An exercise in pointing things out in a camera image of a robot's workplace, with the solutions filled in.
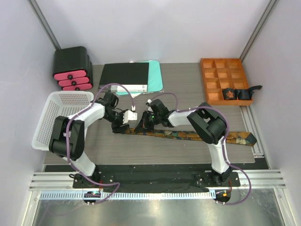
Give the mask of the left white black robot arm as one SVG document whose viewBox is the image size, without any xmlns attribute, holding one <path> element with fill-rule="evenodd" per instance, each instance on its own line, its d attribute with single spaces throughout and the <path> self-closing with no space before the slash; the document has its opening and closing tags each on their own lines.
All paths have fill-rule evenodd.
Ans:
<svg viewBox="0 0 301 226">
<path fill-rule="evenodd" d="M 55 119 L 49 151 L 69 160 L 84 176 L 84 183 L 94 188 L 99 185 L 99 169 L 85 154 L 85 137 L 87 129 L 99 119 L 111 122 L 113 128 L 124 126 L 125 110 L 116 112 L 119 102 L 116 95 L 106 93 L 104 97 L 91 102 L 86 108 L 68 117 L 58 116 Z"/>
</svg>

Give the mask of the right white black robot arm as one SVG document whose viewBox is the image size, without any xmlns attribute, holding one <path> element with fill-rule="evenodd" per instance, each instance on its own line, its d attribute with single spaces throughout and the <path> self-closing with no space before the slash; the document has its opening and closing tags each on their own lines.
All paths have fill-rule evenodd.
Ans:
<svg viewBox="0 0 301 226">
<path fill-rule="evenodd" d="M 158 124 L 169 128 L 191 125 L 208 145 L 213 182 L 223 186 L 229 181 L 232 169 L 225 145 L 229 130 L 227 121 L 221 113 L 206 102 L 188 110 L 168 110 L 159 99 L 149 100 L 146 105 L 149 108 L 143 112 L 135 128 L 137 132 L 153 131 L 154 126 Z"/>
</svg>

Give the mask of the floral patterned necktie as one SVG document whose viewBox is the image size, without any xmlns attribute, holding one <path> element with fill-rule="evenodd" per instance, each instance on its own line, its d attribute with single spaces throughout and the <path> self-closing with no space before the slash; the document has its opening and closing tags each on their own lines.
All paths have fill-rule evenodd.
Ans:
<svg viewBox="0 0 301 226">
<path fill-rule="evenodd" d="M 195 131 L 175 131 L 175 130 L 159 130 L 136 132 L 134 128 L 123 127 L 112 130 L 115 134 L 127 134 L 127 135 L 142 135 L 178 140 L 193 140 L 203 141 Z M 254 146 L 257 143 L 256 137 L 251 132 L 229 132 L 226 143 Z"/>
</svg>

